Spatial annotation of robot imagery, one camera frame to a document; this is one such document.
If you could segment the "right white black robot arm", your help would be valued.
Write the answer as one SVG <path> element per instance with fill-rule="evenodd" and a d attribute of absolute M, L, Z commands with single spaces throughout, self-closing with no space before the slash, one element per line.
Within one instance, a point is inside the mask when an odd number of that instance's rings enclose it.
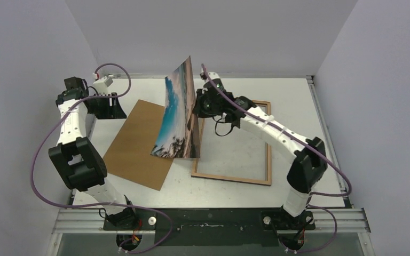
<path fill-rule="evenodd" d="M 219 116 L 220 122 L 252 133 L 282 154 L 291 164 L 287 174 L 290 188 L 279 214 L 270 223 L 283 230 L 302 230 L 313 224 L 313 216 L 306 208 L 316 183 L 328 167 L 324 160 L 325 145 L 320 138 L 295 134 L 252 100 L 243 96 L 235 98 L 220 84 L 213 87 L 206 83 L 197 90 L 193 113 L 199 118 Z"/>

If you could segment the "brown backing board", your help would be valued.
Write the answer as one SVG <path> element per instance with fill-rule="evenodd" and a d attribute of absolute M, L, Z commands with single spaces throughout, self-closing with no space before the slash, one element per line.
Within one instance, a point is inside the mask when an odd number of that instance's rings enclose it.
<path fill-rule="evenodd" d="M 161 190 L 174 161 L 151 154 L 163 114 L 163 106 L 137 101 L 104 155 L 108 173 Z"/>

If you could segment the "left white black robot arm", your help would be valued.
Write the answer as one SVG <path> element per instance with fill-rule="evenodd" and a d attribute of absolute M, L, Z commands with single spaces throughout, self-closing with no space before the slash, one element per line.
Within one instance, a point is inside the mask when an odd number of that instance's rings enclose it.
<path fill-rule="evenodd" d="M 88 194 L 101 203 L 105 220 L 126 230 L 137 225 L 138 215 L 131 201 L 118 192 L 107 179 L 107 168 L 101 155 L 87 136 L 86 118 L 125 119 L 115 92 L 108 88 L 113 80 L 97 78 L 91 85 L 84 79 L 64 80 L 65 91 L 57 96 L 56 106 L 61 114 L 57 144 L 49 149 L 49 158 L 69 189 Z"/>

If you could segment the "beach landscape photo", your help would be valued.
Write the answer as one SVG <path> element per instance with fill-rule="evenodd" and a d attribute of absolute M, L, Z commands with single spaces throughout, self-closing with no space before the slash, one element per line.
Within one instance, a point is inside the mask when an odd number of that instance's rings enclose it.
<path fill-rule="evenodd" d="M 165 109 L 151 155 L 164 158 L 199 158 L 199 120 L 193 113 L 196 92 L 191 58 L 164 78 Z"/>

